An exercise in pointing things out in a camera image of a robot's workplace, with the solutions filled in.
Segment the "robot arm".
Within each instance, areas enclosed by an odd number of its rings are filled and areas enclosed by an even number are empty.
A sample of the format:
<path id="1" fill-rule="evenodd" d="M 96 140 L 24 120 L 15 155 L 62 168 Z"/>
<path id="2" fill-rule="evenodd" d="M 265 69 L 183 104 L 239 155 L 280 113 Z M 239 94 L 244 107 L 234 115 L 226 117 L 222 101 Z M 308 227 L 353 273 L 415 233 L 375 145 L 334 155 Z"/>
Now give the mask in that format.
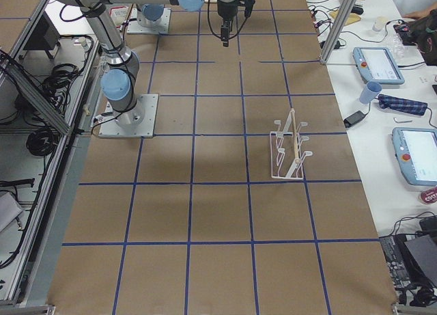
<path id="1" fill-rule="evenodd" d="M 110 70 L 101 80 L 103 94 L 112 106 L 113 117 L 120 120 L 124 114 L 133 115 L 141 122 L 143 114 L 135 96 L 134 87 L 139 70 L 139 60 L 126 46 L 113 23 L 107 6 L 113 3 L 145 5 L 178 5 L 188 12 L 199 11 L 210 0 L 57 0 L 64 5 L 80 8 L 82 17 L 96 35 L 103 53 L 107 56 Z"/>
<path id="2" fill-rule="evenodd" d="M 139 18 L 142 21 L 159 21 L 164 12 L 163 4 L 144 4 L 139 10 Z"/>

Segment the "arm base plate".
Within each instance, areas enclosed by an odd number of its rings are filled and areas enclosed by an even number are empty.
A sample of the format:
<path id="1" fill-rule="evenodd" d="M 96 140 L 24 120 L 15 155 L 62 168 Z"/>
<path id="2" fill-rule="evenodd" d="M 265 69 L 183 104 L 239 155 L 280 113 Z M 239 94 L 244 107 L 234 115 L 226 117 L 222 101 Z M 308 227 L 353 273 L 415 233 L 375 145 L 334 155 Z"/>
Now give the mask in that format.
<path id="1" fill-rule="evenodd" d="M 167 35 L 169 33 L 170 17 L 170 8 L 164 8 L 162 16 L 157 20 L 150 20 L 137 8 L 133 8 L 127 34 Z"/>
<path id="2" fill-rule="evenodd" d="M 139 94 L 136 107 L 115 119 L 119 113 L 113 113 L 112 106 L 107 101 L 105 111 L 110 115 L 98 120 L 99 123 L 102 122 L 98 127 L 100 129 L 98 136 L 101 138 L 151 138 L 154 134 L 157 107 L 158 94 Z"/>

